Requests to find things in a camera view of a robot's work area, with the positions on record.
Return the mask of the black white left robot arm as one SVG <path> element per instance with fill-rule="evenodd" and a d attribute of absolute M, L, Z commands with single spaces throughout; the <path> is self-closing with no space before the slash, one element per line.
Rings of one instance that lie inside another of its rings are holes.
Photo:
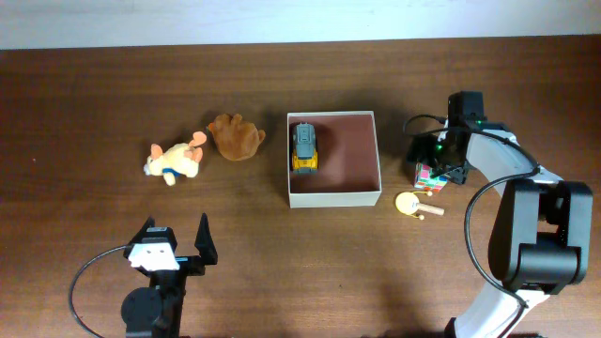
<path fill-rule="evenodd" d="M 203 276 L 218 263 L 218 253 L 203 214 L 194 240 L 196 255 L 177 256 L 177 238 L 170 227 L 158 227 L 148 218 L 124 250 L 131 267 L 149 279 L 149 285 L 131 291 L 122 301 L 121 318 L 127 337 L 178 337 L 187 279 Z"/>

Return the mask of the yellow wooden rattle drum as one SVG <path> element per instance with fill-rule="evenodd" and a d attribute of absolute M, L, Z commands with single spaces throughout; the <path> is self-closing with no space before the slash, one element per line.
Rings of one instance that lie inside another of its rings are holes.
<path fill-rule="evenodd" d="M 411 218 L 423 221 L 425 214 L 443 216 L 445 210 L 441 207 L 434 207 L 420 201 L 419 195 L 432 197 L 431 191 L 421 192 L 401 192 L 394 199 L 394 205 L 398 212 Z"/>

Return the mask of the yellow grey toy truck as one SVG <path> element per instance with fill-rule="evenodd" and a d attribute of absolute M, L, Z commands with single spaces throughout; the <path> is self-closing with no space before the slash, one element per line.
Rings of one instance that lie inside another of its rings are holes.
<path fill-rule="evenodd" d="M 315 127 L 309 123 L 295 126 L 292 135 L 292 170 L 296 174 L 314 173 L 318 169 Z"/>

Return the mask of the brown plush bear toy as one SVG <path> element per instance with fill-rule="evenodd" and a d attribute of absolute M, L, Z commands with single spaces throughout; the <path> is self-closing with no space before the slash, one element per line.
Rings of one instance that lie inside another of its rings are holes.
<path fill-rule="evenodd" d="M 220 154 L 229 161 L 250 159 L 266 138 L 264 130 L 259 130 L 240 114 L 218 115 L 208 124 L 208 131 Z"/>

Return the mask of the colourful puzzle cube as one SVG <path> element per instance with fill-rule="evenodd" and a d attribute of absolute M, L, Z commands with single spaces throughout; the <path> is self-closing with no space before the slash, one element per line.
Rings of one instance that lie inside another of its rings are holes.
<path fill-rule="evenodd" d="M 413 186 L 416 189 L 440 192 L 448 183 L 449 178 L 446 175 L 434 177 L 434 171 L 426 164 L 417 163 L 415 165 L 415 175 Z"/>

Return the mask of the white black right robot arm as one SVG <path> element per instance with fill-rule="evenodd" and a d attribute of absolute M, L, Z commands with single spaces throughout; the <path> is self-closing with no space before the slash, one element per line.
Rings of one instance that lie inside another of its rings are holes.
<path fill-rule="evenodd" d="M 415 184 L 443 178 L 462 185 L 471 170 L 487 183 L 470 199 L 464 240 L 485 285 L 469 309 L 445 327 L 447 337 L 507 337 L 536 305 L 586 276 L 593 216 L 593 192 L 583 182 L 565 181 L 525 150 L 502 123 L 485 116 L 484 97 L 459 91 L 448 99 L 440 128 L 412 134 L 407 160 L 425 176 Z M 496 191 L 501 202 L 488 242 L 488 266 L 471 243 L 475 204 Z"/>

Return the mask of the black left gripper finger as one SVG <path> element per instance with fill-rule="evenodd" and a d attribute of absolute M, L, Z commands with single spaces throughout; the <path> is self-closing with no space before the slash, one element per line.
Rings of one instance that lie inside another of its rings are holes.
<path fill-rule="evenodd" d="M 210 234 L 208 215 L 206 213 L 203 213 L 201 216 L 194 241 L 194 247 L 199 252 L 199 256 L 204 265 L 218 264 L 218 253 Z"/>
<path fill-rule="evenodd" d="M 154 226 L 155 220 L 152 217 L 148 217 L 141 229 L 128 242 L 127 246 L 132 248 L 135 244 L 141 243 L 142 239 L 146 236 L 146 231 Z"/>

